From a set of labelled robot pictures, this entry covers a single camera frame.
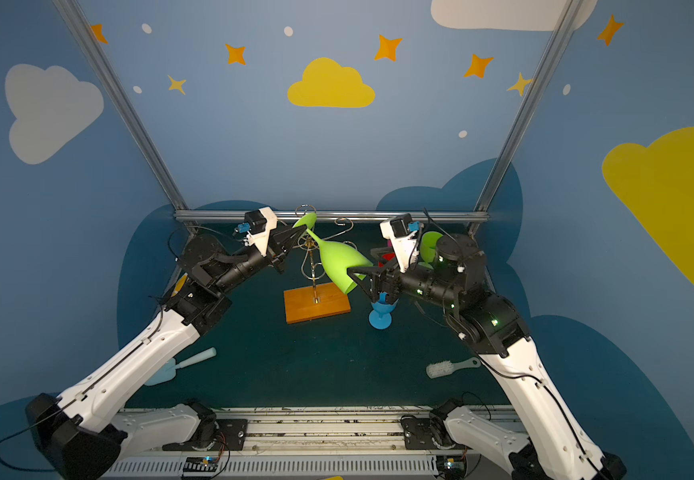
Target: white scrub brush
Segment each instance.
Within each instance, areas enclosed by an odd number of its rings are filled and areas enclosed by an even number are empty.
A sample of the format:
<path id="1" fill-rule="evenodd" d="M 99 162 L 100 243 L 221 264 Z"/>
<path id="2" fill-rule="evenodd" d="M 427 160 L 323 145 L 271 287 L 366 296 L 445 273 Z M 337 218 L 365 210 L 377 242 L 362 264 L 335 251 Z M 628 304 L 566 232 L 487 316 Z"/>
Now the white scrub brush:
<path id="1" fill-rule="evenodd" d="M 475 357 L 463 362 L 451 363 L 449 360 L 445 362 L 431 363 L 427 365 L 427 376 L 431 379 L 437 379 L 440 376 L 447 376 L 461 369 L 476 369 L 481 365 L 481 361 Z"/>

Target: brush handle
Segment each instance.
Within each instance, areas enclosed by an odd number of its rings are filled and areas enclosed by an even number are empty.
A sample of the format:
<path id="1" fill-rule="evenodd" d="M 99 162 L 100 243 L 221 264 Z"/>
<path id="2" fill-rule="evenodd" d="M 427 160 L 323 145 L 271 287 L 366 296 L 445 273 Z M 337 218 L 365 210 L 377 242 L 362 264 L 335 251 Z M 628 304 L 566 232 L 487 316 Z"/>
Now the brush handle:
<path id="1" fill-rule="evenodd" d="M 177 366 L 174 367 L 174 369 L 181 369 L 186 366 L 194 365 L 198 362 L 202 362 L 203 360 L 208 360 L 210 358 L 213 358 L 217 356 L 217 349 L 211 347 L 208 350 L 204 350 L 196 355 L 191 356 L 189 359 L 183 360 L 177 364 Z"/>
<path id="2" fill-rule="evenodd" d="M 452 364 L 452 366 L 454 367 L 454 371 L 461 370 L 461 369 L 476 369 L 480 365 L 481 365 L 481 361 L 475 357 L 472 357 L 469 360 L 464 360 L 463 362 L 458 362 L 458 363 Z"/>

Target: metal extrusion bar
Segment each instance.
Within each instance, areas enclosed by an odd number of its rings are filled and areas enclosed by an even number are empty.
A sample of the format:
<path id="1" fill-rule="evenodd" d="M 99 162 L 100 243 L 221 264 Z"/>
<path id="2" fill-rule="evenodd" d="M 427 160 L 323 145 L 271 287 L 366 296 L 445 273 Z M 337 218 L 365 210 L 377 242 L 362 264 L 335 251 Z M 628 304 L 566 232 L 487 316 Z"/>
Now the metal extrusion bar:
<path id="1" fill-rule="evenodd" d="M 573 23 L 576 20 L 576 14 L 582 2 L 586 0 L 568 0 L 563 12 L 560 14 L 555 30 L 547 43 L 544 53 L 542 54 L 539 65 L 534 73 L 534 81 L 530 83 L 528 93 L 520 104 L 520 108 L 515 116 L 515 121 L 510 128 L 510 133 L 507 135 L 505 145 L 502 147 L 499 156 L 497 157 L 491 173 L 488 175 L 480 197 L 477 198 L 475 210 L 485 212 L 491 206 L 491 201 L 494 199 L 496 190 L 499 187 L 502 179 L 505 177 L 507 168 L 510 166 L 512 158 L 517 152 L 518 146 L 521 144 L 523 135 L 528 129 L 528 124 L 539 106 L 542 95 L 546 90 L 546 86 L 552 79 L 552 74 L 555 68 L 560 63 L 560 58 L 566 50 L 566 46 L 573 34 Z M 470 234 L 475 234 L 478 224 L 469 225 Z"/>
<path id="2" fill-rule="evenodd" d="M 64 23 L 70 29 L 72 36 L 75 37 L 75 41 L 86 56 L 88 63 L 92 65 L 94 73 L 97 74 L 104 86 L 104 90 L 110 95 L 115 108 L 121 114 L 123 122 L 131 132 L 131 136 L 134 137 L 137 145 L 142 150 L 144 159 L 150 164 L 150 168 L 155 173 L 155 177 L 158 178 L 160 186 L 166 191 L 171 204 L 178 210 L 186 210 L 188 208 L 187 202 L 185 202 L 174 182 L 174 178 L 171 177 L 171 173 L 160 157 L 155 143 L 142 125 L 142 121 L 136 110 L 134 110 L 134 106 L 124 93 L 123 85 L 115 74 L 112 63 L 104 54 L 102 47 L 89 28 L 88 21 L 80 5 L 75 0 L 54 0 L 54 5 L 64 19 Z"/>
<path id="3" fill-rule="evenodd" d="M 174 218 L 180 222 L 198 223 L 233 223 L 243 221 L 242 210 L 177 210 Z M 414 220 L 425 222 L 423 212 L 381 212 L 381 211 L 318 211 L 318 222 L 331 222 L 338 218 L 347 218 L 356 223 L 373 223 L 387 220 L 396 215 L 410 213 Z M 296 221 L 302 215 L 294 210 L 275 210 L 275 215 L 283 221 Z M 430 212 L 432 220 L 446 224 L 473 224 L 488 220 L 487 212 Z"/>

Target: yellow star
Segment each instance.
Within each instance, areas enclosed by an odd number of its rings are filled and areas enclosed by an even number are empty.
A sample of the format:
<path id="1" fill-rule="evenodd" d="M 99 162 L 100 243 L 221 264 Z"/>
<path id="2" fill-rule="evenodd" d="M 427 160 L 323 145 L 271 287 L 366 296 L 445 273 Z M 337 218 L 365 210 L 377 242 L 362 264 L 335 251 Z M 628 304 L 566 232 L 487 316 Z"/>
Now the yellow star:
<path id="1" fill-rule="evenodd" d="M 606 41 L 606 46 L 611 44 L 611 39 L 613 38 L 613 35 L 615 35 L 617 32 L 619 32 L 619 29 L 623 27 L 623 23 L 619 23 L 616 20 L 613 19 L 613 15 L 611 15 L 611 20 L 608 21 L 608 25 L 606 26 L 606 29 L 602 31 L 600 35 L 598 35 L 597 39 L 598 40 L 605 40 Z"/>
<path id="2" fill-rule="evenodd" d="M 523 96 L 523 93 L 525 92 L 526 85 L 528 85 L 529 83 L 533 82 L 534 79 L 533 79 L 533 78 L 529 78 L 528 80 L 526 80 L 525 78 L 523 78 L 523 72 L 518 73 L 518 74 L 517 74 L 517 77 L 518 77 L 517 83 L 516 83 L 515 85 L 509 87 L 509 88 L 507 89 L 507 91 L 510 91 L 510 90 L 517 90 L 517 92 L 518 92 L 518 93 L 520 94 L 520 96 L 522 97 L 522 96 Z"/>
<path id="3" fill-rule="evenodd" d="M 94 33 L 94 37 L 96 37 L 99 42 L 107 43 L 107 39 L 102 34 L 101 23 L 99 25 L 92 25 L 92 32 Z"/>
<path id="4" fill-rule="evenodd" d="M 227 59 L 227 64 L 231 64 L 231 63 L 239 63 L 241 65 L 246 64 L 246 61 L 243 60 L 243 50 L 246 50 L 246 47 L 233 48 L 233 47 L 230 47 L 228 44 L 224 44 L 224 46 L 227 47 L 227 52 L 229 52 L 229 58 Z"/>
<path id="5" fill-rule="evenodd" d="M 486 67 L 493 59 L 494 57 L 480 58 L 477 55 L 472 55 L 472 65 L 470 65 L 470 69 L 467 70 L 467 73 L 465 73 L 465 77 L 477 75 L 478 77 L 483 78 L 483 75 L 486 74 Z"/>
<path id="6" fill-rule="evenodd" d="M 395 49 L 400 44 L 402 38 L 396 38 L 395 40 L 388 40 L 387 38 L 379 36 L 379 51 L 376 53 L 374 60 L 379 60 L 380 58 L 389 58 L 391 61 L 395 61 Z"/>
<path id="7" fill-rule="evenodd" d="M 181 82 L 177 82 L 173 78 L 171 78 L 171 75 L 168 76 L 168 79 L 171 81 L 171 86 L 168 88 L 169 90 L 178 90 L 182 92 L 182 95 L 184 95 L 184 90 L 182 90 L 182 84 L 186 82 L 187 80 L 183 80 Z"/>

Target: dark green table surface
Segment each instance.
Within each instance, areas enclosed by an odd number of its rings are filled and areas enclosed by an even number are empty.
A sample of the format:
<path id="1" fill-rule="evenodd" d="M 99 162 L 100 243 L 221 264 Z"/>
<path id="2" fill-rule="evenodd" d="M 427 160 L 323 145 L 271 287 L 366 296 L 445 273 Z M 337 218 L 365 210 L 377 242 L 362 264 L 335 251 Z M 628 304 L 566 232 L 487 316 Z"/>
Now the dark green table surface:
<path id="1" fill-rule="evenodd" d="M 212 227 L 229 232 L 226 225 Z M 327 236 L 340 228 L 317 224 L 315 232 Z M 371 248 L 386 245 L 377 224 L 357 224 L 338 239 L 355 242 L 366 256 Z M 221 240 L 228 250 L 237 248 Z M 371 304 L 360 288 L 349 294 L 351 313 L 288 325 L 283 292 L 308 285 L 299 271 L 303 256 L 295 250 L 283 275 L 265 269 L 230 293 L 233 305 L 219 325 L 176 358 L 179 362 L 210 347 L 216 347 L 216 357 L 177 370 L 169 382 L 143 386 L 126 407 L 164 408 L 187 398 L 212 408 L 436 406 L 465 390 L 489 404 L 508 403 L 485 367 L 427 377 L 428 364 L 459 362 L 471 354 L 451 330 L 422 316 L 410 297 L 401 298 L 386 330 L 369 323 Z M 441 309 L 422 306 L 442 322 Z M 466 400 L 477 403 L 471 396 Z"/>

